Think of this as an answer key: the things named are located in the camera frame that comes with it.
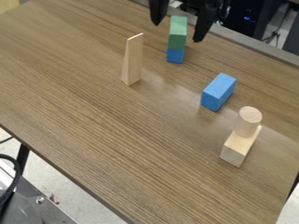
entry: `blue block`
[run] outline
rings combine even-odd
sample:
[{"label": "blue block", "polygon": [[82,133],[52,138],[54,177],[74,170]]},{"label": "blue block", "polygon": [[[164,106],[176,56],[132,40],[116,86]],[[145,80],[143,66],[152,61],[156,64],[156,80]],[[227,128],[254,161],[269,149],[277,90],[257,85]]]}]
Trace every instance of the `blue block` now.
[{"label": "blue block", "polygon": [[183,63],[184,49],[168,49],[167,61],[175,63]]},{"label": "blue block", "polygon": [[203,91],[201,105],[211,111],[218,111],[233,94],[237,80],[225,73],[220,73]]}]

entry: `tiled floor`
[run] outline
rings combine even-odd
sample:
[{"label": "tiled floor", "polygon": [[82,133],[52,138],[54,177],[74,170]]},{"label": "tiled floor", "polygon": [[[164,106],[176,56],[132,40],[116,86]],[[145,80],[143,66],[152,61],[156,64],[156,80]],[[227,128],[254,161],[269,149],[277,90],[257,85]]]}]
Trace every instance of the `tiled floor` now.
[{"label": "tiled floor", "polygon": [[[0,129],[0,141],[8,136]],[[15,139],[0,144],[0,153],[15,157],[19,145]],[[79,224],[126,223],[32,152],[24,176],[48,197],[53,193],[59,207]]]},{"label": "tiled floor", "polygon": [[[282,21],[284,12],[287,9],[287,4],[284,4],[280,7],[280,9],[276,12],[276,14],[273,16],[272,20],[267,26],[267,29],[264,33],[264,39],[271,36],[271,33],[274,32],[277,27],[279,26],[280,22]],[[286,41],[287,36],[289,35],[289,30],[292,27],[292,24],[294,23],[294,20],[296,18],[297,12],[294,10],[291,10],[289,15],[286,17],[282,24],[282,28],[278,31],[281,36],[278,39],[278,45],[277,47],[282,49],[284,42]],[[269,44],[272,46],[276,46],[276,38],[274,38]]]},{"label": "tiled floor", "polygon": [[276,224],[297,224],[299,223],[299,185],[292,192]]}]

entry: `wooden table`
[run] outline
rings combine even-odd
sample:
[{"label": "wooden table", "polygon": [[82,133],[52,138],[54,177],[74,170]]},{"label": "wooden table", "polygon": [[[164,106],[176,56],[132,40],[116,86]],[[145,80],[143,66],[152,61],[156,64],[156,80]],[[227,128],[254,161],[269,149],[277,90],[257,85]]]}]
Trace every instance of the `wooden table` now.
[{"label": "wooden table", "polygon": [[[274,223],[299,168],[298,68],[213,35],[192,43],[192,29],[185,63],[167,63],[168,22],[122,0],[1,15],[1,125],[128,222]],[[143,79],[127,87],[125,41],[139,32]],[[219,72],[239,84],[213,113],[198,99]],[[246,105],[264,128],[236,169],[219,154]]]},{"label": "wooden table", "polygon": [[0,14],[13,8],[16,8],[19,5],[19,0],[0,0]]},{"label": "wooden table", "polygon": [[294,4],[299,4],[299,0],[289,0],[289,2],[294,3]]}]

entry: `black cable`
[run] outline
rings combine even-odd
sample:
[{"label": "black cable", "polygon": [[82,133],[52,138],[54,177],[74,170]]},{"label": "black cable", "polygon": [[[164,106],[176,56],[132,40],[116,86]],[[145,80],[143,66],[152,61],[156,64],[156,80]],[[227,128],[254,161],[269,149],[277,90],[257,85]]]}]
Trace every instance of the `black cable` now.
[{"label": "black cable", "polygon": [[0,144],[6,143],[7,141],[10,141],[13,138],[13,136],[10,136],[6,138],[5,140],[1,141]]},{"label": "black cable", "polygon": [[6,160],[9,160],[10,162],[12,162],[15,166],[15,171],[16,171],[15,177],[12,180],[10,186],[6,189],[4,194],[0,196],[0,212],[1,212],[5,202],[10,198],[10,196],[13,193],[13,190],[15,189],[18,181],[20,180],[21,168],[20,168],[18,161],[16,159],[14,159],[13,157],[10,157],[10,156],[4,155],[4,154],[0,154],[0,158],[6,159]]},{"label": "black cable", "polygon": [[281,34],[279,33],[277,36],[276,36],[276,45],[275,45],[275,47],[277,47],[278,46],[278,42],[279,42],[279,37],[281,36]]},{"label": "black cable", "polygon": [[283,22],[284,20],[287,18],[287,16],[289,15],[290,11],[292,9],[292,5],[290,3],[288,3],[288,8],[286,9],[286,11],[284,12],[283,14],[283,17],[282,17],[282,21],[279,23],[277,29],[275,31],[273,31],[271,33],[271,35],[267,38],[264,38],[262,40],[262,42],[266,42],[267,44],[271,43],[271,41],[277,37],[277,39],[281,36],[281,34],[279,33],[279,30],[282,28],[282,25],[283,25]]}]

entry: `cylindrical block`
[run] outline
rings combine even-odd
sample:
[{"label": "cylindrical block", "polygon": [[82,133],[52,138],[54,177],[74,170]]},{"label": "cylindrical block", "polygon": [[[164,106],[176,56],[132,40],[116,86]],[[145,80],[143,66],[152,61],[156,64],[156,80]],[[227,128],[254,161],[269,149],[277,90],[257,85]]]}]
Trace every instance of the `cylindrical block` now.
[{"label": "cylindrical block", "polygon": [[239,112],[234,132],[241,137],[251,137],[261,123],[261,119],[262,114],[257,108],[244,107]]}]

